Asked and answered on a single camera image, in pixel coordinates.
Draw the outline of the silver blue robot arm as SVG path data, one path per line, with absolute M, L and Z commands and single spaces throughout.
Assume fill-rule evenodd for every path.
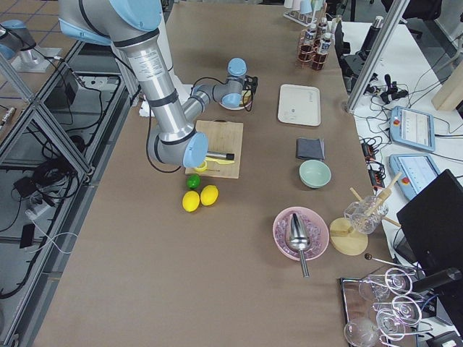
M 158 123 L 148 133 L 147 156 L 185 168 L 200 166 L 208 138 L 196 130 L 195 119 L 213 101 L 239 106 L 245 61 L 233 58 L 225 83 L 199 85 L 182 103 L 158 45 L 163 24 L 159 1 L 60 1 L 59 22 L 61 31 L 75 40 L 114 46 L 126 55 Z

